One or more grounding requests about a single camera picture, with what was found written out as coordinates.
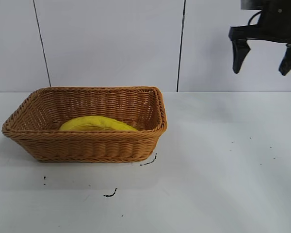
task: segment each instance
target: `white wall panel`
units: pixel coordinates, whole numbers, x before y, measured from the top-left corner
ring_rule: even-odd
[[[36,0],[53,86],[175,91],[183,0]]]
[[[252,50],[233,73],[229,28],[246,25],[255,13],[240,8],[240,0],[186,1],[180,91],[291,91],[291,72],[278,71],[284,44],[248,41]]]
[[[32,0],[0,0],[0,91],[48,85]]]

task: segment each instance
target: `rectangular basket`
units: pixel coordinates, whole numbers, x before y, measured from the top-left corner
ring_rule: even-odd
[[[62,132],[81,116],[123,121],[138,132]],[[167,121],[155,87],[50,87],[33,92],[6,120],[5,136],[41,162],[128,163],[150,156]]]

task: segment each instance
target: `basket rim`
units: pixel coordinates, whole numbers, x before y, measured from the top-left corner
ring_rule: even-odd
[[[17,118],[19,114],[21,114],[24,109],[30,104],[31,101],[35,100],[39,94],[47,92],[47,91],[53,91],[53,90],[71,90],[71,91],[136,91],[136,90],[151,90],[155,92],[156,98],[158,99],[158,107],[159,107],[159,124],[157,125],[156,128],[152,130],[141,130],[141,131],[59,131],[59,130],[15,130],[11,128],[11,124],[13,123],[14,119]],[[41,88],[38,89],[34,92],[32,92],[23,102],[22,104],[18,107],[14,113],[11,114],[11,116],[5,121],[5,123],[2,126],[2,133],[8,137],[11,136],[35,136],[35,135],[57,135],[57,136],[71,136],[71,135],[83,135],[83,136],[93,136],[93,135],[113,135],[113,136],[123,136],[124,134],[127,137],[132,137],[132,136],[141,136],[144,137],[147,135],[149,137],[149,134],[156,134],[156,135],[161,135],[163,134],[167,129],[167,120],[166,120],[166,113],[165,113],[165,108],[164,108],[164,103],[163,103],[163,98],[162,98],[162,93],[157,87],[152,87],[152,86],[133,86],[133,87],[46,87],[46,88]]]

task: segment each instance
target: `black scuff mark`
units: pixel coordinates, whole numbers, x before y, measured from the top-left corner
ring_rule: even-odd
[[[153,162],[156,160],[156,157],[157,157],[157,153],[155,153],[155,157],[154,157],[153,161],[151,161],[151,162],[149,162],[149,163],[146,163],[146,164],[140,164],[140,166],[148,165],[148,164],[153,163]]]
[[[117,188],[114,190],[113,194],[111,194],[111,195],[103,195],[103,196],[106,197],[106,198],[113,197],[115,195],[116,191],[117,191]]]

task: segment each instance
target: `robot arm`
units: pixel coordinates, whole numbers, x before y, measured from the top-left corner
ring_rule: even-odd
[[[229,38],[233,45],[233,70],[239,73],[243,61],[250,51],[247,40],[267,40],[287,44],[287,52],[279,71],[286,75],[291,70],[291,0],[242,0],[243,9],[261,9],[248,25],[231,27]],[[260,15],[256,25],[254,17]]]

